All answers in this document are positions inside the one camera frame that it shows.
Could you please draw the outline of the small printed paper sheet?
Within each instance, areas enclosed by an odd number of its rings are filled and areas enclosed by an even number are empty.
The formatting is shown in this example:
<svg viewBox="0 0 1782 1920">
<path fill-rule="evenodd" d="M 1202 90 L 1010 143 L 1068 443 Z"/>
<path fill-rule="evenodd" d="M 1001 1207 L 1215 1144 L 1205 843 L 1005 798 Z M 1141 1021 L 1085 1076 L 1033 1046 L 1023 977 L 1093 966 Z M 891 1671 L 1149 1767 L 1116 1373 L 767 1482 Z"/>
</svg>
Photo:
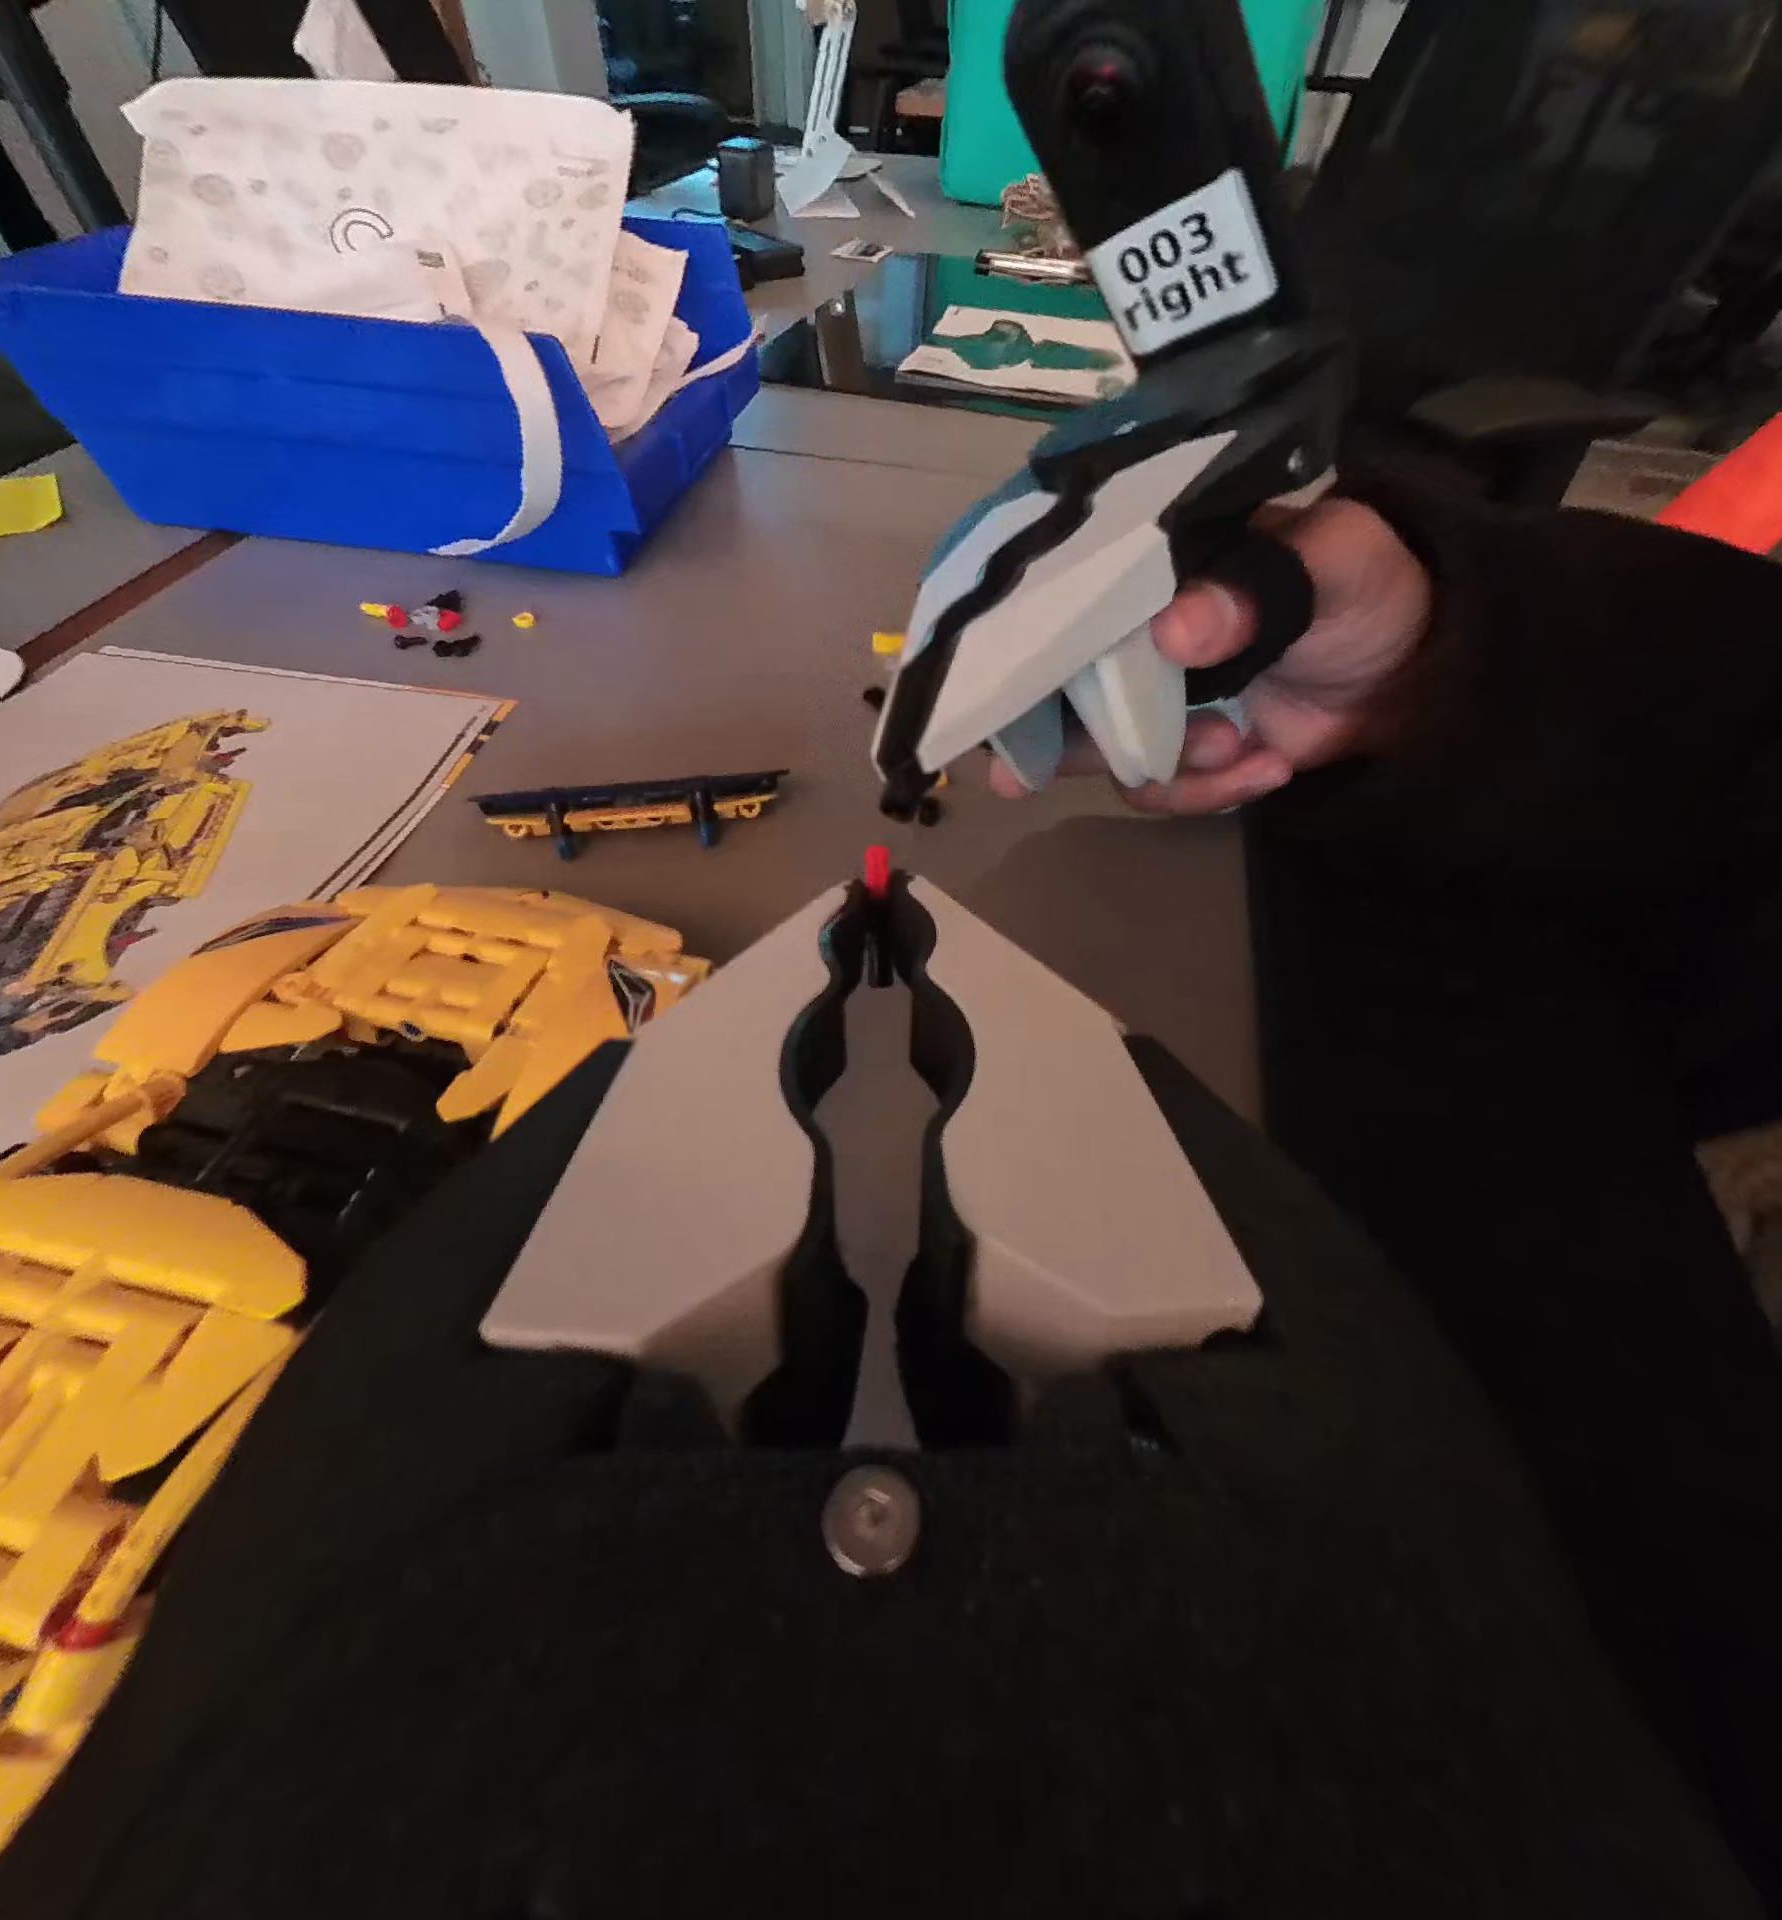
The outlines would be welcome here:
<svg viewBox="0 0 1782 1920">
<path fill-rule="evenodd" d="M 691 367 L 698 333 L 678 318 L 678 296 L 692 263 L 696 252 L 664 249 L 635 233 L 612 241 L 603 315 L 581 373 L 610 443 L 630 440 L 673 393 L 730 367 L 761 338 L 749 318 L 730 353 L 710 358 L 702 371 Z"/>
</svg>

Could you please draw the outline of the black office chair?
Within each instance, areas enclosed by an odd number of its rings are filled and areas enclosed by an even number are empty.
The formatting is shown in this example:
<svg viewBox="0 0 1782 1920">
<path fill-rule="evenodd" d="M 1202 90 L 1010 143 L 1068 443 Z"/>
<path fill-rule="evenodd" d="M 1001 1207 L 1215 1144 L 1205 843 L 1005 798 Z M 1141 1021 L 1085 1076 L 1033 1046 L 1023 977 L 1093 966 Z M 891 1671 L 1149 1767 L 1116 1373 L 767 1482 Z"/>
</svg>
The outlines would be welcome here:
<svg viewBox="0 0 1782 1920">
<path fill-rule="evenodd" d="M 1405 3 L 1300 205 L 1340 465 L 1551 506 L 1725 420 L 1782 327 L 1782 3 Z"/>
</svg>

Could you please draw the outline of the blue plastic bin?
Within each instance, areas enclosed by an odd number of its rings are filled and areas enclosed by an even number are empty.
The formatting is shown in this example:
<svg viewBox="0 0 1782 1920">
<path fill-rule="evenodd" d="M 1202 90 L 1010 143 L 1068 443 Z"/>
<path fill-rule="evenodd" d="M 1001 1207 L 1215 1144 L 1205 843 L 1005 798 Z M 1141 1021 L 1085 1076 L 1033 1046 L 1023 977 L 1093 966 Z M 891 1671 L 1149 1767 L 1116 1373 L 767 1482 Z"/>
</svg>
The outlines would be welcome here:
<svg viewBox="0 0 1782 1920">
<path fill-rule="evenodd" d="M 720 222 L 630 215 L 621 233 L 635 233 L 664 249 L 696 252 L 678 296 L 678 318 L 698 333 L 691 367 L 702 371 L 710 358 L 730 353 L 742 327 L 749 318 L 753 323 L 737 275 L 730 228 Z M 610 443 L 632 502 L 635 527 L 648 530 L 651 520 L 692 485 L 717 449 L 729 443 L 736 420 L 757 393 L 757 345 L 742 353 L 730 367 L 673 393 L 630 440 Z"/>
<path fill-rule="evenodd" d="M 132 296 L 125 242 L 117 228 L 0 259 L 0 354 L 144 520 L 621 574 L 686 493 L 664 443 L 608 443 L 541 342 L 563 488 L 500 541 L 522 408 L 480 328 Z"/>
</svg>

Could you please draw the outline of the orange traffic cone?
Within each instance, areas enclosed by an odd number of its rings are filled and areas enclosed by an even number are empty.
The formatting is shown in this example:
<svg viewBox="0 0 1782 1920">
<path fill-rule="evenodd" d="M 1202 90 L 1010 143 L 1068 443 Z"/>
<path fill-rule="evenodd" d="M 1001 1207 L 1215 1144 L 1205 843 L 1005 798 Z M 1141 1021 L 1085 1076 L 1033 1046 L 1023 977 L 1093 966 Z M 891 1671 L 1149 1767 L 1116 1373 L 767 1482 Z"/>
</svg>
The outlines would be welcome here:
<svg viewBox="0 0 1782 1920">
<path fill-rule="evenodd" d="M 1685 485 L 1659 524 L 1769 555 L 1782 543 L 1782 413 Z"/>
</svg>

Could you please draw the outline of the person's right hand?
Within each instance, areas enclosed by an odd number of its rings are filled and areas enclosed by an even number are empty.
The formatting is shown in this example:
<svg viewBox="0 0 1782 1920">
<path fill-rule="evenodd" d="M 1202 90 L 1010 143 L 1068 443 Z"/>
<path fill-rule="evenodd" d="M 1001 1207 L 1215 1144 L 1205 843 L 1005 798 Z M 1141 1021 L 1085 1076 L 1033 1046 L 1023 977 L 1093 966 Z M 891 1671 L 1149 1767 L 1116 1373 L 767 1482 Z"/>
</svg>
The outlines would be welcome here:
<svg viewBox="0 0 1782 1920">
<path fill-rule="evenodd" d="M 1312 620 L 1244 697 L 1244 718 L 1189 725 L 1169 784 L 1125 785 L 1148 816 L 1237 813 L 1352 757 L 1377 733 L 1377 707 L 1430 626 L 1430 574 L 1370 506 L 1349 494 L 1268 502 L 1254 527 L 1290 551 L 1312 586 Z"/>
</svg>

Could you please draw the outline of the building instruction booklet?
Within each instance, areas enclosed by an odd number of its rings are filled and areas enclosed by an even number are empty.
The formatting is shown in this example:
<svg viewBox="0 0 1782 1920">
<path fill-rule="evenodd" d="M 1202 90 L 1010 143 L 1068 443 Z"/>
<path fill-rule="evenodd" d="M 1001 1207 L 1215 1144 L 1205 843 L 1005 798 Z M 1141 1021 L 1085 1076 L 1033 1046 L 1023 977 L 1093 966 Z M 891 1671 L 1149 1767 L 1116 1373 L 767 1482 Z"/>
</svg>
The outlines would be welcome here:
<svg viewBox="0 0 1782 1920">
<path fill-rule="evenodd" d="M 508 703 L 98 648 L 0 703 L 0 1150 L 209 944 L 379 873 Z"/>
</svg>

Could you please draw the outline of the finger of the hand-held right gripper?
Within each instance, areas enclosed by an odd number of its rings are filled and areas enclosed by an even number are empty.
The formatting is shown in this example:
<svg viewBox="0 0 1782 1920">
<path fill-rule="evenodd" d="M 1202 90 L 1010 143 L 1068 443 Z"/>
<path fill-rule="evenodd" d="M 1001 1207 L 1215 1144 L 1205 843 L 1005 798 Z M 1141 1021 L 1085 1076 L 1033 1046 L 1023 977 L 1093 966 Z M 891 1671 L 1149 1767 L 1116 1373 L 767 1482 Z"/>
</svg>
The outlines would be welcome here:
<svg viewBox="0 0 1782 1920">
<path fill-rule="evenodd" d="M 993 554 L 1053 509 L 1056 494 L 1039 485 L 1003 485 L 974 502 L 927 563 L 905 626 L 905 663 L 927 648 L 935 622 L 983 580 Z"/>
<path fill-rule="evenodd" d="M 1010 541 L 895 678 L 876 733 L 877 778 L 991 745 L 1023 784 L 1048 784 L 1073 710 L 1122 784 L 1178 773 L 1189 733 L 1182 670 L 1149 620 L 1173 604 L 1178 566 L 1164 513 L 1228 463 L 1215 432 L 1112 473 L 1090 494 Z"/>
</svg>

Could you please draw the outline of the white paper strip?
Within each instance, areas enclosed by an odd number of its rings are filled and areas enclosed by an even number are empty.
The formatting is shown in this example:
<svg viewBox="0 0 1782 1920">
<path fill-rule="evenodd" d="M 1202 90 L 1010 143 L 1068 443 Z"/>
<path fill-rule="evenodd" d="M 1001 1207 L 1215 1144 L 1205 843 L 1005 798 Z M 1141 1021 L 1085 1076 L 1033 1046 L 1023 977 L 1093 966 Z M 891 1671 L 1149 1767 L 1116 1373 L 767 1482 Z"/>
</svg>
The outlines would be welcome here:
<svg viewBox="0 0 1782 1920">
<path fill-rule="evenodd" d="M 429 554 L 442 558 L 475 558 L 533 536 L 556 513 L 565 479 L 563 422 L 533 342 L 512 323 L 475 318 L 473 327 L 498 364 L 522 424 L 522 502 L 491 536 L 432 547 Z"/>
</svg>

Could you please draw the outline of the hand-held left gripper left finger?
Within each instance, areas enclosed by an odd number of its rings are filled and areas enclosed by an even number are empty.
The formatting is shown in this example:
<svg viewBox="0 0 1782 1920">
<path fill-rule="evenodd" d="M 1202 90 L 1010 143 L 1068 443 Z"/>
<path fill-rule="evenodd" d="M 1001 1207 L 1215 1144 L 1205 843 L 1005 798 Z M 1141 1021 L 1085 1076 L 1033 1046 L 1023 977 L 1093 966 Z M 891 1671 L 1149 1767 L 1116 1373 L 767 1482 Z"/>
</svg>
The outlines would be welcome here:
<svg viewBox="0 0 1782 1920">
<path fill-rule="evenodd" d="M 868 972 L 862 881 L 827 887 L 621 1055 L 480 1333 L 696 1384 L 749 1445 L 837 1445 L 865 1294 L 819 1108 Z"/>
</svg>

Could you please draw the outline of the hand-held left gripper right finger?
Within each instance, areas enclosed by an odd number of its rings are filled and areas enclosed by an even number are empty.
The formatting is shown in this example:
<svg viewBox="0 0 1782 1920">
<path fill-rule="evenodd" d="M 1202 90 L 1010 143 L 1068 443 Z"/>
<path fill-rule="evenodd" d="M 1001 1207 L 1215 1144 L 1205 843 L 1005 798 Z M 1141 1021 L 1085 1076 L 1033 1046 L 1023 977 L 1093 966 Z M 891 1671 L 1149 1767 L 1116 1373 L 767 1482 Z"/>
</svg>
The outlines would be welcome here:
<svg viewBox="0 0 1782 1920">
<path fill-rule="evenodd" d="M 1154 1050 L 927 879 L 895 879 L 934 1092 L 895 1352 L 921 1445 L 1003 1445 L 1048 1387 L 1248 1335 L 1262 1289 L 1143 1067 Z"/>
</svg>

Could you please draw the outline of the yellow toy brick car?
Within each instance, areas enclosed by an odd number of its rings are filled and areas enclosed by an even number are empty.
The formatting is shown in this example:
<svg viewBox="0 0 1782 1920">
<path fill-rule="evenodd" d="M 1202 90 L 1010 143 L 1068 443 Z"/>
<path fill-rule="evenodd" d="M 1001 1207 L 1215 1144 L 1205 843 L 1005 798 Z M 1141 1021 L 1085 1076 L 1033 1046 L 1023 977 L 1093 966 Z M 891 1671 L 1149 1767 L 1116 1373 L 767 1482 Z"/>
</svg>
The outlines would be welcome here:
<svg viewBox="0 0 1782 1920">
<path fill-rule="evenodd" d="M 710 972 L 572 894 L 272 907 L 148 987 L 0 1158 L 0 1853 L 355 1260 Z"/>
</svg>

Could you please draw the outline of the large printed paper sheet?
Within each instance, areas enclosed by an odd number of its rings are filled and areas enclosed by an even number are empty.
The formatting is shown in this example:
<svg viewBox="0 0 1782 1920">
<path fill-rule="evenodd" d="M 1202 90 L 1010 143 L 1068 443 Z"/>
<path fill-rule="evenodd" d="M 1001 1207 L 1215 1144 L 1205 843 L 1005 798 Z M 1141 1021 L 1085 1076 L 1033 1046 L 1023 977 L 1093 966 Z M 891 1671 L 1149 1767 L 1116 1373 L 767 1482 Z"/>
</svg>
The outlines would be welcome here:
<svg viewBox="0 0 1782 1920">
<path fill-rule="evenodd" d="M 593 99 L 409 80 L 136 96 L 125 296 L 508 327 L 635 354 L 672 296 L 622 229 L 635 125 Z"/>
</svg>

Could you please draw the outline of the teal plastic board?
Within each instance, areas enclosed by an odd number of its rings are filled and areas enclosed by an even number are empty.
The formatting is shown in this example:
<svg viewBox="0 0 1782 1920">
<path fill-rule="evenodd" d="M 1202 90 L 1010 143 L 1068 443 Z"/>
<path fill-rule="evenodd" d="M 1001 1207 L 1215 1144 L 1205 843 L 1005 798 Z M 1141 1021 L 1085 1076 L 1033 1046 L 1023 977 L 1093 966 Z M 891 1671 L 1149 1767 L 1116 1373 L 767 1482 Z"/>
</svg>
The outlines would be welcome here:
<svg viewBox="0 0 1782 1920">
<path fill-rule="evenodd" d="M 955 205 L 997 209 L 1010 184 L 1039 170 L 1003 87 L 1011 11 L 1011 3 L 947 3 L 943 194 Z M 1281 141 L 1298 130 L 1325 11 L 1325 3 L 1238 3 Z"/>
</svg>

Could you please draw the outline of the cluster of red black bricks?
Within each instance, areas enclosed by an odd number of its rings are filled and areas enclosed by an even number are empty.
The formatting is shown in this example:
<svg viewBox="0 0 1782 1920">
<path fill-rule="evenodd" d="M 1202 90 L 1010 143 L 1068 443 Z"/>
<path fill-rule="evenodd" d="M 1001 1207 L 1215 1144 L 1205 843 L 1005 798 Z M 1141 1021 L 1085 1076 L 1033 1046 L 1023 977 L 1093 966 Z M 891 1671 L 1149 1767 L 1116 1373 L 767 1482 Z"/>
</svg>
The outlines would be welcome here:
<svg viewBox="0 0 1782 1920">
<path fill-rule="evenodd" d="M 438 661 L 467 661 L 486 648 L 463 592 L 446 589 L 425 601 L 367 597 L 355 606 L 360 620 L 390 635 L 394 651 L 425 651 Z"/>
</svg>

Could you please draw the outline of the brown wooden model kit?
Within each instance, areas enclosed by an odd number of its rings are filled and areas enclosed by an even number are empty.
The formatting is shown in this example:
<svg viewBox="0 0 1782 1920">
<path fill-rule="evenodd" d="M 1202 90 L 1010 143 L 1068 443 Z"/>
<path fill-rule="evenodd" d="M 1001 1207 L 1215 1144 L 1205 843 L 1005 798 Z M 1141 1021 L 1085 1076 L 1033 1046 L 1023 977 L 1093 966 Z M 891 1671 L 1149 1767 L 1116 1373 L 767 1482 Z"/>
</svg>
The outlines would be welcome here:
<svg viewBox="0 0 1782 1920">
<path fill-rule="evenodd" d="M 1003 252 L 1084 263 L 1069 222 L 1044 172 L 1010 181 L 1001 194 Z"/>
</svg>

